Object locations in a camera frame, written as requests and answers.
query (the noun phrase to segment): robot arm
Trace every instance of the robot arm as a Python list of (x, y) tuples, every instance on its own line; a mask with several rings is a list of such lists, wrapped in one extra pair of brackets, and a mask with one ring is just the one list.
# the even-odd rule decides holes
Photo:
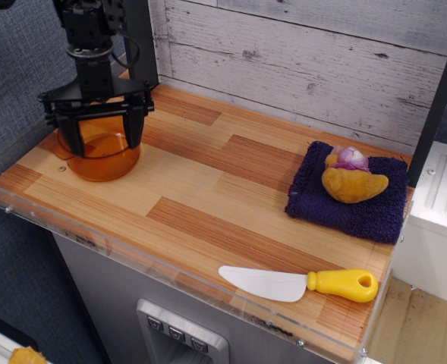
[[(0, 0), (0, 9), (9, 8), (14, 2)], [(154, 103), (148, 83), (112, 76), (109, 60), (112, 36), (120, 34), (130, 39), (121, 28), (125, 23), (123, 1), (53, 0), (53, 3), (66, 32), (66, 52), (74, 59), (77, 77), (65, 86), (39, 95), (46, 123), (58, 127), (70, 150), (84, 157), (79, 121), (121, 115), (127, 144), (136, 148), (142, 137), (144, 118), (154, 109)], [(137, 61), (138, 55), (139, 52), (133, 61)], [(124, 100), (107, 103), (114, 97)]]

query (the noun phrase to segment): purple onion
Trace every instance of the purple onion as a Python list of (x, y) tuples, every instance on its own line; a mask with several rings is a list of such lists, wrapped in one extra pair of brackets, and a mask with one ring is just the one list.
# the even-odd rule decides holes
[(349, 170), (359, 169), (360, 171), (369, 172), (368, 158), (353, 146), (348, 148), (336, 146), (331, 154), (337, 154), (338, 160), (330, 165), (331, 168), (345, 168)]

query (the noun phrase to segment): yellow knife handle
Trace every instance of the yellow knife handle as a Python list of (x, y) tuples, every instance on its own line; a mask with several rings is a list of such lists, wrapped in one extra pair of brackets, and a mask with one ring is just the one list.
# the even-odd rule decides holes
[(340, 269), (337, 271), (310, 271), (307, 288), (321, 293), (335, 294), (354, 302), (370, 302), (378, 293), (378, 281), (366, 269)]

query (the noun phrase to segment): white appliance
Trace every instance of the white appliance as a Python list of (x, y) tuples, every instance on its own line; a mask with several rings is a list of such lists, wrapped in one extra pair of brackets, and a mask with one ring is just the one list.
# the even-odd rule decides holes
[(435, 142), (412, 198), (393, 276), (447, 300), (447, 145)]

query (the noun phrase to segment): gray fabric wall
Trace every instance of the gray fabric wall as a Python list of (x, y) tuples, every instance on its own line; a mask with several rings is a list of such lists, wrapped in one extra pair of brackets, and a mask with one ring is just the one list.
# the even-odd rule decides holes
[[(64, 49), (50, 1), (18, 0), (0, 11), (0, 173), (52, 130), (37, 95), (74, 78)], [(0, 319), (54, 363), (102, 362), (46, 232), (1, 209)]]

